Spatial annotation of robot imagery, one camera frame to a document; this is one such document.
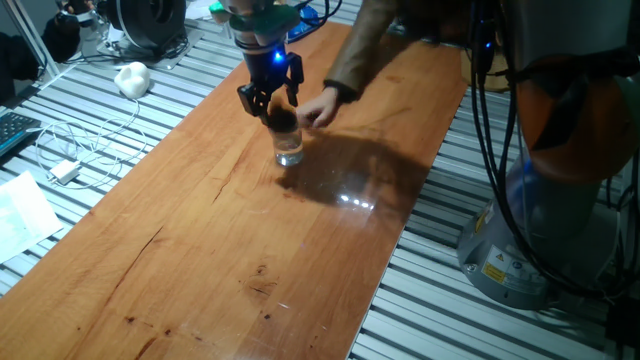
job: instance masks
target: wooden tabletop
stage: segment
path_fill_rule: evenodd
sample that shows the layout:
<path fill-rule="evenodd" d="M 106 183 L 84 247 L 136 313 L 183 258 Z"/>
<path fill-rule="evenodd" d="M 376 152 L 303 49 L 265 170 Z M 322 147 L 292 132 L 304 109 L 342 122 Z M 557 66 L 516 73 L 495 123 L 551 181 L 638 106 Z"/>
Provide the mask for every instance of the wooden tabletop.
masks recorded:
<path fill-rule="evenodd" d="M 289 47 L 302 102 L 348 32 Z M 343 359 L 466 88 L 405 45 L 289 169 L 239 66 L 0 299 L 0 359 Z"/>

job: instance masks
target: clear drinking glass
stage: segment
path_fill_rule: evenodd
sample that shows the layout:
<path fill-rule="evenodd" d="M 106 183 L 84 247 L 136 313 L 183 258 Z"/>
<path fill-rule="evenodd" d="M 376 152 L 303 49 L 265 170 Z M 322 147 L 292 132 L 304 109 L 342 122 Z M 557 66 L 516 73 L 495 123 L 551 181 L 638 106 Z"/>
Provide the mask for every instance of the clear drinking glass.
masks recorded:
<path fill-rule="evenodd" d="M 276 162 L 282 166 L 293 166 L 302 161 L 302 132 L 300 128 L 287 129 L 287 131 L 275 131 L 269 129 L 273 138 L 273 149 Z"/>

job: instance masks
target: keyboard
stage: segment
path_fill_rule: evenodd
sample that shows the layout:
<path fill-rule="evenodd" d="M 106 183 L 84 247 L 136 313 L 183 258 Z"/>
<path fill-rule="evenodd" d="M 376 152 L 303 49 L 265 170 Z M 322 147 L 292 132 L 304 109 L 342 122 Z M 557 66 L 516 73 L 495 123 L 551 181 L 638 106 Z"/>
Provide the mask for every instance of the keyboard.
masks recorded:
<path fill-rule="evenodd" d="M 0 118 L 0 156 L 29 137 L 31 133 L 27 132 L 27 129 L 39 126 L 40 121 L 16 113 L 2 116 Z"/>

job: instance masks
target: white object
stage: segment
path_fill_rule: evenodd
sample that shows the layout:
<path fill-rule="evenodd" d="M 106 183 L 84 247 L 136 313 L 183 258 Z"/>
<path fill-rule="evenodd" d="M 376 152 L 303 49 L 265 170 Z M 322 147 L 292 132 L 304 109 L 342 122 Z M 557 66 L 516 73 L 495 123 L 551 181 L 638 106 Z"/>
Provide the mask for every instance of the white object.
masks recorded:
<path fill-rule="evenodd" d="M 209 6 L 214 2 L 215 0 L 196 0 L 191 2 L 187 7 L 185 18 L 193 20 L 210 19 L 211 11 L 209 11 Z"/>
<path fill-rule="evenodd" d="M 0 263 L 62 229 L 28 171 L 0 186 Z"/>
<path fill-rule="evenodd" d="M 129 99 L 138 99 L 149 88 L 149 69 L 140 62 L 131 63 L 120 70 L 113 82 Z"/>
<path fill-rule="evenodd" d="M 67 183 L 78 176 L 79 161 L 71 162 L 69 160 L 63 160 L 60 164 L 49 170 L 51 175 L 54 176 L 52 180 L 58 182 L 61 185 L 67 185 Z"/>
<path fill-rule="evenodd" d="M 118 42 L 122 40 L 123 37 L 124 31 L 114 28 L 113 25 L 109 25 L 109 35 L 107 39 L 110 43 Z"/>
<path fill-rule="evenodd" d="M 55 121 L 45 127 L 33 129 L 32 131 L 40 131 L 40 135 L 38 135 L 38 138 L 36 139 L 36 161 L 38 162 L 40 169 L 42 169 L 42 171 L 49 176 L 53 175 L 50 180 L 52 180 L 56 185 L 64 186 L 69 190 L 82 190 L 109 183 L 109 181 L 112 180 L 111 175 L 119 173 L 119 170 L 115 171 L 119 165 L 134 158 L 141 159 L 142 157 L 144 157 L 145 148 L 147 147 L 147 135 L 145 135 L 145 133 L 140 129 L 129 129 L 133 121 L 140 113 L 140 103 L 138 102 L 138 100 L 132 101 L 136 104 L 136 110 L 133 112 L 133 114 L 131 114 L 126 122 L 121 119 L 105 120 L 102 125 L 100 125 L 97 133 L 95 133 L 95 130 L 93 130 L 92 133 L 91 131 L 89 131 L 89 129 L 87 129 L 79 122 L 67 120 Z M 111 155 L 99 154 L 104 152 L 106 149 L 111 148 L 113 141 L 118 136 L 122 136 L 122 133 L 125 131 L 137 132 L 142 135 L 144 142 L 141 144 L 137 152 L 125 152 L 125 154 L 129 154 L 130 156 L 115 156 L 115 158 Z M 65 154 L 68 158 L 75 159 L 74 163 L 67 161 L 68 163 L 73 164 L 74 167 L 71 167 L 69 164 L 65 163 L 65 159 L 61 159 L 63 160 L 62 163 L 54 167 L 55 171 L 53 173 L 52 171 L 48 171 L 47 169 L 45 169 L 41 161 L 40 154 L 42 150 L 40 146 L 42 146 L 43 141 L 47 141 L 47 143 L 51 141 L 45 140 L 46 138 L 50 138 L 49 134 L 51 134 L 51 136 L 53 137 L 53 141 L 58 144 L 58 150 L 61 153 Z M 59 144 L 57 139 L 58 136 L 66 136 L 71 138 L 71 147 L 62 146 L 61 144 Z M 58 177 L 63 180 L 72 180 L 75 176 L 80 175 L 79 170 L 81 166 L 79 164 L 94 161 L 102 165 L 111 166 L 109 171 L 107 171 L 107 174 L 101 179 L 91 184 L 78 186 L 69 186 L 73 184 L 62 184 L 61 181 L 59 181 Z"/>

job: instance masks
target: white charger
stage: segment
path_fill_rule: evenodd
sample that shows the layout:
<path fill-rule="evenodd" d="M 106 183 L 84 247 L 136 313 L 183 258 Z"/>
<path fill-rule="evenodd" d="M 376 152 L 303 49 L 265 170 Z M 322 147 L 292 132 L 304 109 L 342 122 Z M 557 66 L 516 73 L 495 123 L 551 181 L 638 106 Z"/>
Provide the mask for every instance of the white charger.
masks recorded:
<path fill-rule="evenodd" d="M 80 161 L 71 162 L 69 160 L 62 160 L 62 162 L 54 166 L 49 173 L 49 181 L 52 183 L 58 183 L 60 185 L 67 185 L 69 181 L 78 176 L 80 170 Z"/>

